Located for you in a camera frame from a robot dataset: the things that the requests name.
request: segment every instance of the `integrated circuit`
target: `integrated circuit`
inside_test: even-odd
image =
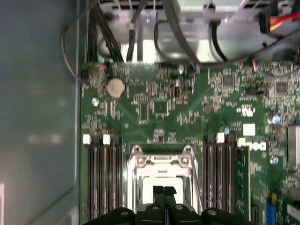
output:
[[[232,75],[223,76],[223,86],[233,87],[233,85],[234,85],[234,82],[233,82]]]
[[[286,94],[287,93],[287,83],[286,82],[276,82],[276,93]]]

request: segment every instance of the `white label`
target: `white label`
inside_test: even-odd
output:
[[[287,213],[294,217],[296,220],[300,221],[300,211],[291,205],[287,205]]]
[[[250,150],[260,150],[260,151],[266,151],[267,150],[267,143],[266,142],[246,142],[245,138],[238,138],[238,147],[246,146],[249,147]]]
[[[255,136],[255,123],[244,123],[243,124],[243,135],[244,136]]]

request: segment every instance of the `black cable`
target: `black cable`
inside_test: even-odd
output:
[[[106,46],[108,48],[109,54],[112,58],[112,60],[114,62],[118,62],[119,61],[119,57],[117,56],[117,53],[111,43],[110,37],[108,36],[108,33],[106,32],[106,29],[104,29],[104,25],[102,23],[102,18],[98,12],[98,9],[100,9],[100,7],[96,7],[95,9],[92,10],[92,12],[94,13],[94,17],[95,20],[97,21],[97,24],[100,27],[103,39],[105,40]]]
[[[210,28],[211,28],[211,40],[212,40],[212,44],[214,45],[214,48],[217,52],[217,54],[223,59],[223,61],[227,61],[227,58],[226,56],[223,54],[220,46],[219,46],[219,43],[218,43],[218,38],[217,38],[217,28],[218,28],[218,25],[220,23],[219,22],[216,22],[216,21],[212,21],[210,22]]]
[[[114,35],[113,35],[111,29],[110,29],[109,26],[108,26],[108,24],[107,24],[107,22],[106,22],[106,19],[105,19],[105,17],[104,17],[104,14],[103,14],[101,8],[100,8],[100,7],[96,7],[95,9],[96,9],[97,16],[99,17],[98,23],[100,23],[100,24],[99,24],[99,25],[100,25],[100,28],[103,27],[103,29],[106,31],[107,36],[108,36],[108,39],[109,39],[110,42],[112,43],[113,48],[114,48],[114,50],[115,50],[115,52],[116,52],[116,54],[117,54],[117,57],[118,57],[119,61],[120,61],[120,62],[124,62],[123,57],[122,57],[122,54],[121,54],[121,50],[119,49],[118,43],[117,43],[117,41],[116,41],[116,38],[114,37]]]
[[[86,80],[83,80],[80,76],[78,76],[76,74],[76,72],[74,72],[70,61],[68,59],[67,56],[67,52],[66,52],[66,46],[65,46],[65,36],[66,36],[66,32],[67,30],[73,25],[76,24],[77,21],[81,20],[82,18],[85,17],[85,15],[95,6],[98,4],[98,1],[94,1],[92,2],[86,9],[84,12],[80,13],[71,23],[69,23],[67,26],[65,26],[62,30],[61,30],[61,35],[60,35],[60,47],[61,47],[61,51],[62,51],[62,57],[64,59],[64,62],[68,68],[68,70],[70,71],[71,75],[80,83],[85,83],[88,82]]]
[[[131,26],[134,26],[134,27],[131,27],[129,30],[129,45],[128,45],[126,61],[132,61],[133,50],[135,48],[135,27],[136,27],[135,23],[136,23],[138,16],[143,11],[143,9],[146,8],[147,4],[148,4],[148,0],[142,0],[139,7],[137,8],[137,10],[135,11],[135,13],[132,16],[130,23],[131,23]]]
[[[159,35],[159,32],[158,32],[158,26],[161,24],[161,23],[167,23],[168,21],[166,20],[157,20],[155,22],[155,25],[154,25],[154,46],[155,46],[155,49],[157,51],[157,53],[166,61],[168,62],[173,62],[174,64],[178,63],[182,63],[182,64],[186,64],[186,63],[189,63],[191,60],[189,60],[188,58],[185,58],[185,59],[175,59],[175,58],[172,58],[170,56],[167,56],[158,46],[158,35]]]
[[[158,46],[158,26],[160,23],[165,23],[166,21],[163,21],[163,20],[157,20],[156,23],[155,23],[155,26],[154,26],[154,46],[155,46],[155,49],[156,51],[158,52],[158,54],[160,54],[164,59],[166,60],[169,60],[170,62],[176,64],[184,64],[184,63],[187,63],[187,60],[188,59],[178,59],[178,60],[174,60],[168,56],[166,56],[165,53],[163,53],[161,51],[161,49],[159,48]],[[263,52],[266,52],[272,48],[274,48],[275,46],[277,46],[278,44],[280,43],[283,43],[285,42],[288,38],[290,38],[292,35],[296,34],[300,32],[300,29],[297,29],[287,35],[285,35],[282,39],[280,40],[277,40],[275,42],[273,42],[272,44],[266,46],[265,48],[262,48],[258,51],[255,51],[253,53],[250,53],[246,56],[242,56],[242,57],[239,57],[237,59],[234,59],[234,60],[227,60],[227,61],[224,61],[224,62],[205,62],[205,63],[201,63],[200,64],[200,68],[211,68],[211,69],[219,69],[219,68],[224,68],[224,67],[230,67],[232,65],[234,65],[235,63],[238,63],[238,62],[245,62],[249,59],[252,59],[252,58],[255,58],[257,55],[263,53]]]
[[[198,66],[201,66],[202,63],[198,60],[196,54],[188,45],[188,42],[180,29],[172,2],[170,0],[162,0],[162,3],[167,20],[171,26],[171,29],[173,30],[175,38],[178,41],[180,47],[185,52],[185,54],[187,54],[187,56],[191,59],[191,61],[194,61]]]

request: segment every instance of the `wire bundle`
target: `wire bundle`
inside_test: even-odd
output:
[[[270,19],[270,24],[271,24],[270,31],[277,29],[286,21],[297,20],[297,19],[300,19],[300,13],[293,13],[293,14],[289,14],[289,15],[271,18]]]
[[[253,70],[254,72],[258,72],[259,71],[259,68],[261,67],[261,61],[258,60],[258,61],[253,61]]]

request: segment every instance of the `microchip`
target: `microchip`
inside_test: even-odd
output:
[[[269,140],[270,140],[270,142],[275,141],[275,135],[270,135],[270,136],[269,136]]]
[[[223,86],[233,86],[233,76],[223,76]]]
[[[243,187],[239,183],[237,184],[237,194],[238,196],[243,197]]]
[[[276,93],[277,94],[286,94],[287,93],[286,82],[277,82],[276,83]]]
[[[243,150],[237,148],[236,149],[236,161],[241,162],[242,164],[244,164],[244,160],[243,160]]]
[[[164,142],[164,136],[158,136],[158,142]]]

